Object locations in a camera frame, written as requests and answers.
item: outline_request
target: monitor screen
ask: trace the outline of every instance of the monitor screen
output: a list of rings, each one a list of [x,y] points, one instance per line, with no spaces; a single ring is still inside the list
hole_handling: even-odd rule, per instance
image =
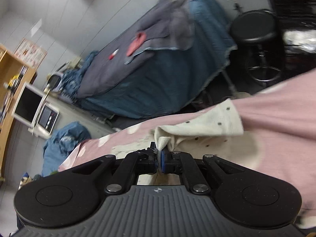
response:
[[[16,106],[15,114],[32,123],[42,98],[42,96],[25,87]]]

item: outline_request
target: pink fabric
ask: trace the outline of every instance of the pink fabric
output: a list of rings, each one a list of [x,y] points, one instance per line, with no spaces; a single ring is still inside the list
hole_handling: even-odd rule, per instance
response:
[[[316,70],[286,81],[282,89],[234,100],[245,130],[263,144],[259,172],[293,184],[301,193],[306,216],[316,216]],[[157,125],[175,125],[210,110],[155,118],[76,148],[67,166],[76,166],[111,153],[112,147],[144,138]]]

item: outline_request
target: computer monitor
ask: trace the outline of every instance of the computer monitor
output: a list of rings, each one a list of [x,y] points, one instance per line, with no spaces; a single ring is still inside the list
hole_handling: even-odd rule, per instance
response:
[[[44,93],[25,83],[13,108],[12,116],[28,127],[34,127],[44,101]]]

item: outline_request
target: metal screw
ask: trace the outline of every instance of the metal screw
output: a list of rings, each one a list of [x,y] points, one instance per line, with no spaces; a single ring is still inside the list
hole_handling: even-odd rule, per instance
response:
[[[207,191],[209,188],[207,185],[199,183],[193,186],[193,190],[196,192],[204,192]]]
[[[117,192],[117,191],[120,191],[122,189],[122,187],[119,185],[119,184],[109,184],[107,187],[106,187],[107,191],[110,191],[110,192]]]

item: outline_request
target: white monitor frame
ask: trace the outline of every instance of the white monitor frame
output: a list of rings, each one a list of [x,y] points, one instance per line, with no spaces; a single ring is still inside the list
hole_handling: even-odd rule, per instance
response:
[[[15,113],[15,110],[16,110],[16,108],[17,108],[17,106],[18,106],[18,103],[19,103],[19,101],[20,101],[20,98],[21,98],[21,96],[22,96],[23,91],[24,91],[25,88],[31,90],[32,92],[34,92],[34,93],[36,93],[37,95],[39,95],[39,96],[42,97],[42,100],[40,101],[39,106],[37,107],[37,110],[36,110],[36,112],[35,112],[35,115],[34,115],[34,118],[33,118],[33,121],[32,121],[32,122],[29,122],[29,121],[26,120],[25,118],[22,118],[20,115],[18,115],[18,114]],[[23,87],[22,87],[22,89],[21,89],[21,91],[20,91],[20,94],[19,94],[19,96],[18,96],[18,99],[16,100],[16,103],[15,103],[15,105],[14,105],[14,108],[13,108],[13,111],[12,111],[12,116],[13,116],[15,119],[17,119],[18,121],[20,121],[20,122],[22,122],[23,124],[27,125],[28,127],[33,128],[33,127],[36,125],[36,123],[37,123],[37,118],[38,118],[38,116],[39,116],[39,113],[40,113],[41,110],[42,110],[42,106],[43,106],[44,102],[45,102],[45,94],[44,94],[43,92],[41,92],[40,90],[36,89],[36,88],[35,88],[34,86],[32,86],[31,84],[24,83],[24,85],[23,85]]]

